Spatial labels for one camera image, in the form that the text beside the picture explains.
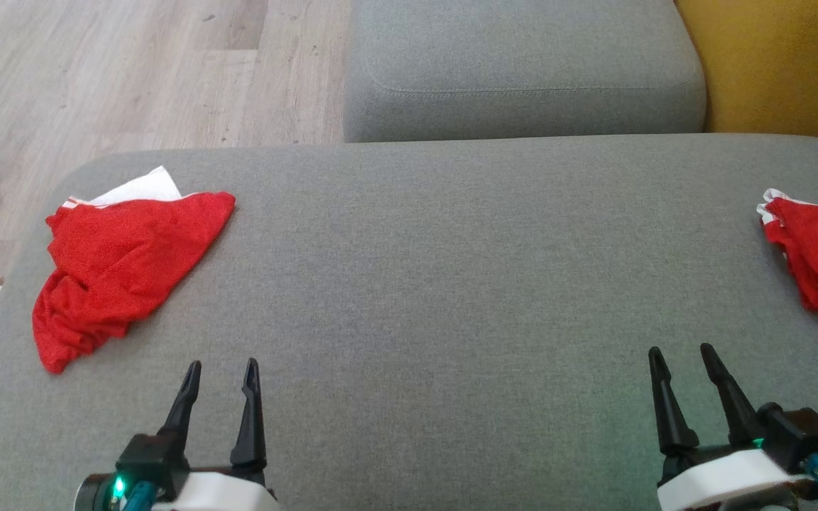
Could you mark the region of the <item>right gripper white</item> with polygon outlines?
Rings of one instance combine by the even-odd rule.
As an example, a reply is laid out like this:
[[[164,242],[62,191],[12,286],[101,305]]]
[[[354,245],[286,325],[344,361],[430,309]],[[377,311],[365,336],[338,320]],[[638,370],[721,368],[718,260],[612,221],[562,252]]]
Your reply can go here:
[[[723,407],[730,444],[700,447],[673,394],[661,349],[648,352],[657,439],[665,456],[657,485],[662,510],[796,510],[800,502],[815,501],[814,479],[802,472],[792,451],[758,445],[764,431],[756,411],[714,347],[702,343],[700,353]]]

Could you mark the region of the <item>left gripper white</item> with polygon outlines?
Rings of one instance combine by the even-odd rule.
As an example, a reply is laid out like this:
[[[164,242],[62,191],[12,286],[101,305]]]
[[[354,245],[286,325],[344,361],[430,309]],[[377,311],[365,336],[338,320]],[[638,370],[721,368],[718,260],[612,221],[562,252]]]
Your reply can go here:
[[[160,436],[186,437],[192,408],[200,391],[201,361],[191,362],[159,429]],[[161,497],[153,510],[279,510],[275,495],[264,485],[268,466],[264,436],[259,364],[248,359],[241,391],[246,398],[236,444],[227,468],[198,468],[174,475],[173,499]]]

